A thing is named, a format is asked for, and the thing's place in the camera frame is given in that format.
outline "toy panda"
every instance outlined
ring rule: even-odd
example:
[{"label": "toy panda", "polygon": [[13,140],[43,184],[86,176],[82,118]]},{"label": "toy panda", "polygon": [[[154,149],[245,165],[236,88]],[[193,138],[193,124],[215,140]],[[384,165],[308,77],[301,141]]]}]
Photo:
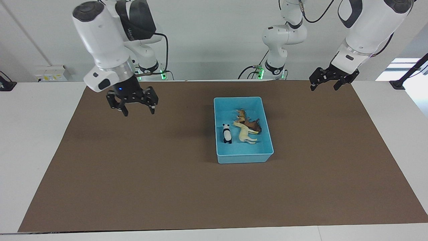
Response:
[{"label": "toy panda", "polygon": [[223,142],[232,144],[232,134],[229,129],[230,125],[223,124]]}]

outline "brown table mat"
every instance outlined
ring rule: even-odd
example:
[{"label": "brown table mat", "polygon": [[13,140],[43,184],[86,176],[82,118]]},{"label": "brown table mat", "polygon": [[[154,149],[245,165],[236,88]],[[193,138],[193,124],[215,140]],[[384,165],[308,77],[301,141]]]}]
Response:
[{"label": "brown table mat", "polygon": [[[129,117],[86,89],[19,231],[427,223],[352,86],[332,84],[142,83],[156,114]],[[268,162],[217,163],[213,98],[228,96],[262,97]]]}]

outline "white table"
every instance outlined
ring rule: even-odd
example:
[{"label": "white table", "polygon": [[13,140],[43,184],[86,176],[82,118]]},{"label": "white table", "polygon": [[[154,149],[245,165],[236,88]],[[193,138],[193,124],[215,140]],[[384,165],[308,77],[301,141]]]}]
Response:
[{"label": "white table", "polygon": [[[405,91],[388,82],[356,81],[353,86],[428,211],[428,118]],[[0,233],[17,232],[84,88],[82,82],[19,83],[12,92],[0,93]],[[428,97],[418,101],[427,103]],[[428,224],[0,235],[0,241],[37,239],[426,241]]]}]

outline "blue plastic bin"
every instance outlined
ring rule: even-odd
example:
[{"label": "blue plastic bin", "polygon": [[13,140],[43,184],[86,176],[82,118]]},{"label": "blue plastic bin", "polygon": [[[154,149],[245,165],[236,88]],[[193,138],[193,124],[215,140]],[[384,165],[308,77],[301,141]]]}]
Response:
[{"label": "blue plastic bin", "polygon": [[[235,127],[233,122],[237,120],[236,110],[240,109],[245,110],[250,121],[260,119],[262,132],[258,135],[249,135],[257,139],[254,145],[241,142],[238,138],[241,129]],[[214,98],[214,115],[218,163],[264,163],[273,154],[272,139],[260,97]],[[230,125],[232,144],[223,142],[223,124]]]}]

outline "white robotic arm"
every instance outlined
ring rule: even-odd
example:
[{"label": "white robotic arm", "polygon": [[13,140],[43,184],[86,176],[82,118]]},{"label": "white robotic arm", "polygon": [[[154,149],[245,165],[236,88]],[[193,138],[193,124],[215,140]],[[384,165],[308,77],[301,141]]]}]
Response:
[{"label": "white robotic arm", "polygon": [[285,45],[299,44],[306,40],[308,31],[303,25],[303,14],[298,0],[284,0],[281,15],[285,25],[274,25],[263,31],[263,43],[269,52],[263,64],[265,79],[279,79],[283,77],[284,66],[287,60]]},{"label": "white robotic arm", "polygon": [[338,15],[349,28],[327,69],[317,68],[310,76],[311,90],[329,80],[338,80],[334,89],[351,83],[365,63],[401,25],[413,7],[414,0],[344,0]]},{"label": "white robotic arm", "polygon": [[147,105],[154,114],[158,96],[152,87],[140,87],[124,43],[151,39],[156,32],[146,0],[118,0],[114,8],[97,1],[85,2],[74,9],[73,22],[95,62],[83,78],[86,85],[96,92],[113,87],[107,93],[108,103],[125,116],[125,104],[136,102]]}]

